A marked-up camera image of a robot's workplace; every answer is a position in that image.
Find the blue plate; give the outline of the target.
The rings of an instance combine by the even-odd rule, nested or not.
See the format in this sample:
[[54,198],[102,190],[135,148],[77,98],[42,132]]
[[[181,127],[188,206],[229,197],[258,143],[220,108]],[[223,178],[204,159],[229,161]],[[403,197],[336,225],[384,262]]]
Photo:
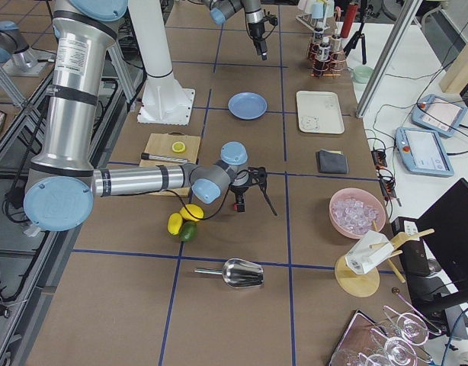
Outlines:
[[239,119],[254,120],[266,112],[268,103],[257,93],[241,92],[229,99],[228,109]]

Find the yellow lemon upper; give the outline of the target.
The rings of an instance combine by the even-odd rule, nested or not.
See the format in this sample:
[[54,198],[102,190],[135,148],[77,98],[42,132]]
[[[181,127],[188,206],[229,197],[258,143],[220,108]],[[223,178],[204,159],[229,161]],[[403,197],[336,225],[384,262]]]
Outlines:
[[179,211],[180,215],[188,221],[200,221],[204,218],[204,211],[196,204],[185,204]]

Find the yellow lemon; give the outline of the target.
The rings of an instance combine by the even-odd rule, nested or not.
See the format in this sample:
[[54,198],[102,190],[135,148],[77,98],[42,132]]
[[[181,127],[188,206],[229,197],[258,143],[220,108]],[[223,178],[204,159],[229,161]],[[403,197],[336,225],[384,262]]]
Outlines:
[[196,204],[185,204],[179,211],[180,215],[188,221],[200,221],[204,218],[204,211]]
[[183,225],[183,216],[180,215],[180,213],[172,213],[169,218],[168,218],[168,223],[167,223],[167,230],[168,232],[175,236],[178,235],[180,232],[180,229]]

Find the tea bottle right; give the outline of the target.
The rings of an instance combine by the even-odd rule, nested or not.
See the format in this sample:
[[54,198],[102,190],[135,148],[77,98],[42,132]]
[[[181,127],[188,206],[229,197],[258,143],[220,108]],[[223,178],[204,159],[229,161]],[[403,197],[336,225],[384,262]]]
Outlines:
[[320,44],[322,42],[323,37],[324,37],[324,26],[321,24],[317,24],[314,27],[314,31],[313,31],[313,43]]

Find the tea bottle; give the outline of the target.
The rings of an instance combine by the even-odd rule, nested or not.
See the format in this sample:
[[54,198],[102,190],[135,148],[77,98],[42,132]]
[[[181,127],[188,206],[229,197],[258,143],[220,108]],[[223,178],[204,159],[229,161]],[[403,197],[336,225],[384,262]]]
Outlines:
[[323,37],[324,37],[324,26],[321,24],[317,24],[314,27],[314,31],[313,31],[313,43],[320,44],[322,42]]
[[326,62],[329,58],[330,53],[330,39],[329,37],[323,37],[322,42],[319,45],[317,51],[317,60],[320,62]]
[[337,53],[341,49],[341,36],[339,34],[333,34],[330,38],[331,51]]

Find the green lime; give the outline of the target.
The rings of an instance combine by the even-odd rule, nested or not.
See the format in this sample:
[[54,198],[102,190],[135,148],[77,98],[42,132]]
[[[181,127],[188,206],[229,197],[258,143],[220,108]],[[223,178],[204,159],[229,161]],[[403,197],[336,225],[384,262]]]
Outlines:
[[197,235],[197,223],[194,221],[185,221],[180,228],[178,237],[182,242],[190,242]]

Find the tea bottle left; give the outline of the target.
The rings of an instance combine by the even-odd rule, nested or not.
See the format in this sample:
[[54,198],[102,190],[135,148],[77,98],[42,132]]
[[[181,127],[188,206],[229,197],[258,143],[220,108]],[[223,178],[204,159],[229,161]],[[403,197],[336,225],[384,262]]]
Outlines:
[[319,45],[317,51],[317,60],[320,62],[326,62],[329,58],[330,53],[330,39],[329,37],[323,37],[322,42]]

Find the yellow lemon lower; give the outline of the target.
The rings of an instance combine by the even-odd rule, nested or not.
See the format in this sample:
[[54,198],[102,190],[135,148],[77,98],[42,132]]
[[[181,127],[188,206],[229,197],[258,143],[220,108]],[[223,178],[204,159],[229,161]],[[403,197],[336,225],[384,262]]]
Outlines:
[[183,225],[183,216],[180,215],[180,213],[172,213],[169,218],[168,218],[168,223],[167,223],[167,230],[168,232],[175,236],[178,235],[180,232],[180,229]]

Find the steel ice scoop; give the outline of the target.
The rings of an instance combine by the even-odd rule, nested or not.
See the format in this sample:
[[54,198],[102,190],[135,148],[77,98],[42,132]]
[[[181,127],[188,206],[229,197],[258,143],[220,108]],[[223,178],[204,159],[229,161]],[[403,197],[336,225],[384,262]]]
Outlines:
[[221,269],[195,268],[195,273],[220,275],[225,284],[233,288],[262,286],[264,270],[261,265],[240,258],[227,260]]

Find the tea bottle front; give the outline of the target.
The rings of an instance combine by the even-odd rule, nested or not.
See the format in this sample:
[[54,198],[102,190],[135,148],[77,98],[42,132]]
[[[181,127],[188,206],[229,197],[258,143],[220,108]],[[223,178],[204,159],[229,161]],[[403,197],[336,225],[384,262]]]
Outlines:
[[337,53],[341,49],[341,36],[339,34],[333,34],[330,38],[331,51]]

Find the lemon half slice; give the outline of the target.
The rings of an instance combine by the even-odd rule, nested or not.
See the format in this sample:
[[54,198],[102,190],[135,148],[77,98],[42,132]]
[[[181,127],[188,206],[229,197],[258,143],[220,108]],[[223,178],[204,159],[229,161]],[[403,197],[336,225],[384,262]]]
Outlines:
[[175,141],[171,145],[172,152],[177,153],[177,154],[185,153],[186,149],[187,149],[186,144],[183,141]]

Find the bamboo cutting board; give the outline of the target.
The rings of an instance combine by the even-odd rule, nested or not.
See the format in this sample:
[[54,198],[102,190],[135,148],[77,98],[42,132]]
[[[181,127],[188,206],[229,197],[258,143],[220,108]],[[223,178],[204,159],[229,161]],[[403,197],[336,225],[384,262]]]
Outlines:
[[[196,163],[200,148],[201,138],[199,136],[190,136],[182,133],[151,133],[146,148],[143,152],[152,156],[165,156],[172,159],[183,159],[189,163]],[[185,145],[184,152],[175,152],[173,145],[182,142]],[[157,159],[141,159],[140,167],[153,167],[154,165],[174,165],[183,162],[161,161]],[[190,188],[178,188],[173,190],[182,197],[190,194]]]

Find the cream bear tray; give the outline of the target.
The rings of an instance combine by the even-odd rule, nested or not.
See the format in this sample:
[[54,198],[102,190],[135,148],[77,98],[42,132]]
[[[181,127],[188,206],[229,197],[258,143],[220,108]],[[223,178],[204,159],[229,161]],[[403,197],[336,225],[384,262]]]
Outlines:
[[342,134],[345,131],[338,96],[330,91],[298,91],[298,127],[304,133]]

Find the red cylinder bottle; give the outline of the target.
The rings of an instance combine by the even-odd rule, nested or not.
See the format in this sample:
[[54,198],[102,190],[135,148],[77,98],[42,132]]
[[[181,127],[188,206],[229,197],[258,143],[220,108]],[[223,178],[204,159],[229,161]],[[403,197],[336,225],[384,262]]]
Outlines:
[[345,10],[344,21],[341,28],[341,38],[348,38],[352,24],[354,23],[354,19],[356,17],[358,11],[358,3],[357,2],[349,2],[348,6]]

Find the grey yellow cloth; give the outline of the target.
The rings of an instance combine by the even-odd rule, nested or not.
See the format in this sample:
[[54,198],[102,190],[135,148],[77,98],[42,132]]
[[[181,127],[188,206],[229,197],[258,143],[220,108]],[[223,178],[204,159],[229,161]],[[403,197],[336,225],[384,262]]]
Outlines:
[[321,149],[316,153],[318,170],[321,173],[347,174],[348,161],[344,154]]

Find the green cup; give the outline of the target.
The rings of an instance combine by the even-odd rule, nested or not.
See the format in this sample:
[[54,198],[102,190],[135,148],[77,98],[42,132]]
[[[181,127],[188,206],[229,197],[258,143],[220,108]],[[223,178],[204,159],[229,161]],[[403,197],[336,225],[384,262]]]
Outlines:
[[373,69],[366,65],[355,66],[352,71],[353,80],[359,84],[367,84],[373,74]]

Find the steel muddler black tip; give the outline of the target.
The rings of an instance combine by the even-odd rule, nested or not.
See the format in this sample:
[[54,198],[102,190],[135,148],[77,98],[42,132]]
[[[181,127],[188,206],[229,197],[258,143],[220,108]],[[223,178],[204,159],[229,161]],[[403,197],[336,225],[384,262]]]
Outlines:
[[188,163],[188,159],[176,158],[176,157],[171,157],[171,156],[153,155],[147,152],[142,152],[140,158],[142,160],[149,160],[149,161]]

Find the black tripod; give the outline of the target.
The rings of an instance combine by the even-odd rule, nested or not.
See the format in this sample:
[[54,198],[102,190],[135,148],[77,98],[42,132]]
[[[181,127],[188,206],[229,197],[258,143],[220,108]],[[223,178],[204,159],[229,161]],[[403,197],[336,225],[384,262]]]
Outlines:
[[357,47],[358,42],[361,42],[361,56],[362,56],[362,64],[367,64],[367,51],[366,51],[366,40],[365,35],[363,32],[365,21],[367,20],[367,11],[369,10],[368,0],[360,1],[360,27],[348,41],[346,46],[344,47],[343,51],[345,53],[345,57],[348,57],[350,52]]

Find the pink bowl of ice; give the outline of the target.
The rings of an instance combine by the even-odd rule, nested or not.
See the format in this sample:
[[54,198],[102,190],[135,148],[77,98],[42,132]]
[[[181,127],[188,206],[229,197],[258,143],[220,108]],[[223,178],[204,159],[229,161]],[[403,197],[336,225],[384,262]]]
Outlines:
[[329,201],[329,219],[343,236],[360,239],[369,230],[381,231],[386,210],[371,193],[360,188],[344,188]]

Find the white paper cup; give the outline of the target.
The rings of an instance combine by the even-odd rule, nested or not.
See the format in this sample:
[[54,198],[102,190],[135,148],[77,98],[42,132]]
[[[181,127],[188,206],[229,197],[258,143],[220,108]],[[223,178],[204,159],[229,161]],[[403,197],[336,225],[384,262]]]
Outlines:
[[346,265],[357,275],[365,275],[393,252],[393,244],[388,238],[369,230],[345,255]]

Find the wooden cup stand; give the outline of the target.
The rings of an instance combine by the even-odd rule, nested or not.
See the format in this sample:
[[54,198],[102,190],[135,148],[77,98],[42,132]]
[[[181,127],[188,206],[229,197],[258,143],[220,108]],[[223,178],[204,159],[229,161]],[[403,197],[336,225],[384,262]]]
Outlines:
[[397,278],[405,283],[405,278],[389,260],[402,253],[399,248],[406,242],[429,235],[434,229],[423,230],[409,235],[400,232],[392,239],[384,234],[370,230],[351,250],[340,257],[335,264],[335,277],[339,286],[355,297],[369,297],[380,286],[380,274],[377,266],[387,261]]

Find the small circuit board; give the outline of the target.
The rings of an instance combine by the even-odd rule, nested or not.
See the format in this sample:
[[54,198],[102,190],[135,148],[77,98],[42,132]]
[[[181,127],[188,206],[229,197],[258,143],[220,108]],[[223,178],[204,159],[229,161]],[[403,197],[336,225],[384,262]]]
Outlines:
[[373,149],[371,156],[376,168],[387,167],[385,150]]

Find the far teach pendant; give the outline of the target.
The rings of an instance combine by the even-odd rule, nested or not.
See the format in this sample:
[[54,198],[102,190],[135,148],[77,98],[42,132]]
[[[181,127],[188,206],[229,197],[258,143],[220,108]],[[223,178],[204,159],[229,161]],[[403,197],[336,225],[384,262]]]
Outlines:
[[412,122],[420,127],[452,137],[464,119],[468,108],[459,102],[448,101],[430,94],[416,103],[412,110]]

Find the teach pendant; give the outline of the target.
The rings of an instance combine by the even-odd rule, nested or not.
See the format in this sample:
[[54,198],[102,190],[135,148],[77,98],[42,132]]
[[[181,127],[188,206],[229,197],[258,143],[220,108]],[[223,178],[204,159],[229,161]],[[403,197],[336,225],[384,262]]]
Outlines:
[[396,148],[403,165],[416,175],[450,177],[454,169],[436,131],[399,127]]
[[464,119],[468,108],[459,102],[448,101],[430,94],[416,103],[412,110],[412,122],[420,127],[452,137]]

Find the near teach pendant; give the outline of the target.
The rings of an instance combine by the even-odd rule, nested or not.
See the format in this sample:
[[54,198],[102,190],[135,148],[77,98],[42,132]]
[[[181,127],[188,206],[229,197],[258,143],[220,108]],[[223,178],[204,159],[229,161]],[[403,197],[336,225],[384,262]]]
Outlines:
[[450,177],[454,169],[436,131],[399,127],[396,148],[403,165],[416,175]]

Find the glass rack tray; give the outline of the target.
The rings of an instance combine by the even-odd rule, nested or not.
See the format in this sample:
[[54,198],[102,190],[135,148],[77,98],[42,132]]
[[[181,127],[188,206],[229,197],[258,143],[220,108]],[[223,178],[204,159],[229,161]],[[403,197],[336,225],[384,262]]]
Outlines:
[[424,344],[441,329],[410,309],[383,306],[384,318],[371,319],[358,310],[349,321],[329,359],[329,365],[430,365],[433,358]]

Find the black monitor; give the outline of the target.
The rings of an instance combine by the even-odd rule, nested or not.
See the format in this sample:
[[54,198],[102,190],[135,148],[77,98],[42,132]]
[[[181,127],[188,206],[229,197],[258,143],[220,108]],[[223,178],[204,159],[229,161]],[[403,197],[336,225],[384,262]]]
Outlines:
[[[402,265],[415,306],[425,315],[468,303],[468,182],[462,178],[450,187],[416,221],[419,230],[434,233],[403,246]],[[445,274],[457,287],[445,295],[431,289],[427,246]]]

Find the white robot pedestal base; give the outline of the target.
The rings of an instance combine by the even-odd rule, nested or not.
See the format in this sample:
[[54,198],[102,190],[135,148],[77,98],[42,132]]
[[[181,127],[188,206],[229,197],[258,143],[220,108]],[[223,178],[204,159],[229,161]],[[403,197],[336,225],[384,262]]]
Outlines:
[[147,76],[138,121],[187,125],[195,90],[182,88],[175,78],[160,2],[132,0],[128,10]]

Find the aluminium frame post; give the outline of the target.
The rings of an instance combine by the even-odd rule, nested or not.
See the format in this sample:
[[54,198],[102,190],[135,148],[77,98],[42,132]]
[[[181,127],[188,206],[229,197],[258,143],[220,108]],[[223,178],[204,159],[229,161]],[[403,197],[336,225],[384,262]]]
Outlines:
[[361,99],[359,100],[355,111],[355,117],[362,118],[365,115],[370,103],[376,96],[377,90],[380,87],[380,83],[383,81],[383,77],[386,74],[394,54],[401,44],[403,37],[412,23],[421,3],[422,0],[405,1],[402,11],[398,16],[396,23],[393,25],[389,37],[383,47],[382,53],[377,60],[372,76],[370,77]]

